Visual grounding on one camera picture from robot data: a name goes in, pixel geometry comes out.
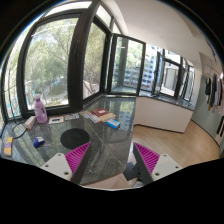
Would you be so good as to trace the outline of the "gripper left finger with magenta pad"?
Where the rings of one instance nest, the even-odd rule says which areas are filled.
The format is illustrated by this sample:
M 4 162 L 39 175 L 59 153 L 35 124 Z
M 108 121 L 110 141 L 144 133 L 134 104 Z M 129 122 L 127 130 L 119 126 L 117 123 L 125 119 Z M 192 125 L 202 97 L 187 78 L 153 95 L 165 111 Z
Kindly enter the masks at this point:
M 90 155 L 91 147 L 87 142 L 66 154 L 55 154 L 41 169 L 79 185 Z

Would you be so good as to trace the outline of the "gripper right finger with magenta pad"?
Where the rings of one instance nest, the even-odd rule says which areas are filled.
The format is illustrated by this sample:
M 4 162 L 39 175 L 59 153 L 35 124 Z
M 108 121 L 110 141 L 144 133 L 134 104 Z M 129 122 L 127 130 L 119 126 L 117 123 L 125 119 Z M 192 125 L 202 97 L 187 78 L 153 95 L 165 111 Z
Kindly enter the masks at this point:
M 168 154 L 159 155 L 136 142 L 133 143 L 133 154 L 144 185 L 182 169 Z

